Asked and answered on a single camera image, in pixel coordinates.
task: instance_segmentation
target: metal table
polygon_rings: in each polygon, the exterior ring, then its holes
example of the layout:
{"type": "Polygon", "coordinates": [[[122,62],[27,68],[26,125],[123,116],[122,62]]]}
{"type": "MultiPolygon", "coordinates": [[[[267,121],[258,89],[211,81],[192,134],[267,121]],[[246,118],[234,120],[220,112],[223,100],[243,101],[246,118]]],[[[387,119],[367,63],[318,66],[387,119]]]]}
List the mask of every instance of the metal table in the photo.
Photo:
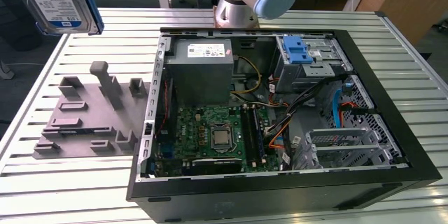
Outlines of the metal table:
{"type": "MultiPolygon", "coordinates": [[[[31,154],[59,99],[62,78],[76,75],[83,83],[98,82],[90,75],[90,64],[107,60],[110,73],[119,81],[131,77],[150,81],[159,28],[212,27],[214,13],[210,9],[102,8],[100,11],[106,22],[103,35],[62,37],[0,142],[2,224],[151,223],[136,204],[124,199],[131,156],[35,160],[31,154]]],[[[364,210],[231,221],[447,223],[448,88],[390,20],[374,13],[292,11],[280,19],[263,20],[260,26],[350,31],[444,178],[364,210]]]]}

